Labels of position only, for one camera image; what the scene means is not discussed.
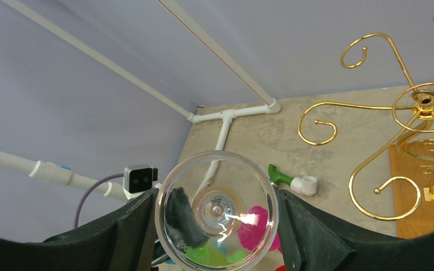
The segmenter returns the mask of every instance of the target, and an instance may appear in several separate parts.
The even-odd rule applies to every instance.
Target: gray wall
[[[188,85],[192,101],[221,105],[257,100],[158,1],[60,0],[102,33],[138,46]],[[389,34],[416,82],[434,80],[434,1],[177,0],[267,91],[278,98],[406,84],[383,38]]]
[[[147,73],[138,76],[165,83],[141,69]],[[179,100],[173,90],[160,89]],[[180,104],[195,108],[185,99]],[[96,179],[141,163],[158,167],[163,178],[189,128],[181,115],[0,3],[0,150]],[[0,237],[42,241],[70,230],[83,192],[0,168]],[[91,196],[81,221],[122,204]]]

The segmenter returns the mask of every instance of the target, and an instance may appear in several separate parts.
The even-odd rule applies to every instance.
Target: pink object
[[[253,250],[262,241],[265,234],[268,221],[268,212],[261,206],[253,206],[248,211],[247,214],[256,215],[255,223],[245,224],[242,223],[237,230],[238,239],[240,245],[246,250]],[[275,236],[274,242],[270,246],[269,251],[273,251],[280,248],[280,238],[277,234]]]

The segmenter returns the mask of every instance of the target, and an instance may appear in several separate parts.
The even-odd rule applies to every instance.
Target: glass bowl
[[[277,234],[277,197],[249,159],[208,151],[185,159],[162,183],[155,227],[185,270],[249,270]]]

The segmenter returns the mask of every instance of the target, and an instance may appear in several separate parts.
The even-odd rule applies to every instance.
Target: white tube
[[[224,117],[222,122],[222,127],[220,128],[219,138],[217,139],[217,145],[215,146],[215,150],[221,151],[224,149],[225,140],[227,139],[227,135],[229,133],[232,121],[233,121],[232,115],[229,114]],[[217,169],[219,168],[219,162],[220,161],[218,160],[214,160],[210,162],[209,169],[205,173],[204,180],[202,181],[197,191],[200,191],[201,189],[208,187],[208,185],[211,182],[211,179],[213,178],[213,176],[217,172]]]
[[[295,177],[290,183],[290,189],[297,194],[313,196],[317,192],[317,182],[317,178],[312,176]]]
[[[158,0],[268,106],[274,99],[175,0]]]
[[[0,151],[0,166],[31,174],[36,162]]]
[[[260,115],[260,114],[275,114],[280,112],[280,109],[281,109],[280,104],[276,100],[274,100],[274,103],[271,104],[270,106],[265,105],[265,106],[254,106],[254,107],[241,108],[241,109],[222,110],[217,113],[194,115],[189,120],[192,123],[201,123],[203,121],[224,119],[228,115],[232,116],[233,118],[236,118],[236,117]]]
[[[0,151],[0,166],[23,172],[31,178],[35,177],[51,183],[71,185],[83,189],[88,189],[97,182],[91,178],[73,174],[71,171],[51,163],[43,161],[34,162],[2,151]],[[96,187],[93,192],[101,193],[114,199],[127,200],[124,188],[118,183],[103,183]]]
[[[114,63],[112,60],[108,59],[107,57],[103,56],[101,53],[97,52],[95,49],[90,47],[89,45],[83,43],[70,33],[66,32],[64,29],[58,27],[56,24],[52,23],[48,19],[44,18],[39,13],[35,12],[34,10],[30,9],[26,5],[22,4],[18,0],[1,0],[8,6],[12,7],[16,11],[19,11],[21,14],[26,16],[27,18],[33,20],[35,23],[39,24],[40,26],[46,28],[50,32],[54,33],[56,36],[60,37],[61,39],[68,42],[70,45],[74,46],[75,48],[81,50],[85,54],[89,55],[91,58],[97,60],[107,68],[111,69],[118,75],[124,77],[129,82],[133,83],[137,87],[141,88],[145,92],[152,95],[154,98],[158,99],[159,101],[163,102],[164,104],[168,105],[178,113],[182,114],[184,117],[186,117],[188,120],[190,120],[193,117],[193,113],[185,110],[180,105],[176,104],[175,102],[171,101],[169,98],[162,95],[157,90],[153,89],[151,86],[131,74],[130,72],[126,71],[121,66]]]

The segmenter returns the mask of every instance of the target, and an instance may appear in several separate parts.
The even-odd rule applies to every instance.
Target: camera
[[[130,194],[140,193],[152,188],[157,181],[157,168],[148,165],[133,165],[124,170],[124,189]]]

